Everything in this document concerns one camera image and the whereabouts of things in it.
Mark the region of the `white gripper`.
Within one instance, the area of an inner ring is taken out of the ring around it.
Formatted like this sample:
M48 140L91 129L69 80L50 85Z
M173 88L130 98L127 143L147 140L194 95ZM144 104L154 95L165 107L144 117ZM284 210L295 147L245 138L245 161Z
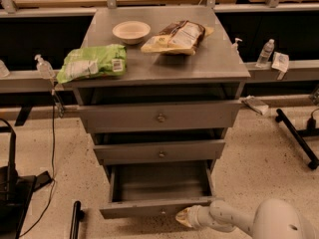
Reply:
M210 208L208 206L194 205L191 208L186 207L182 209L175 217L178 223L188 228L211 228L214 225L214 219L210 215Z

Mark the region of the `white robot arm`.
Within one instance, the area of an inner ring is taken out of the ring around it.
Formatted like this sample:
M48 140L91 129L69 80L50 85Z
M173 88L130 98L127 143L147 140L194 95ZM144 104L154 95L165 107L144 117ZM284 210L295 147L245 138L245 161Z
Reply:
M222 199L215 199L209 206L186 207L175 219L193 229L209 227L228 233L239 228L252 239L319 239L319 230L297 209L275 198L261 202L254 215L245 214Z

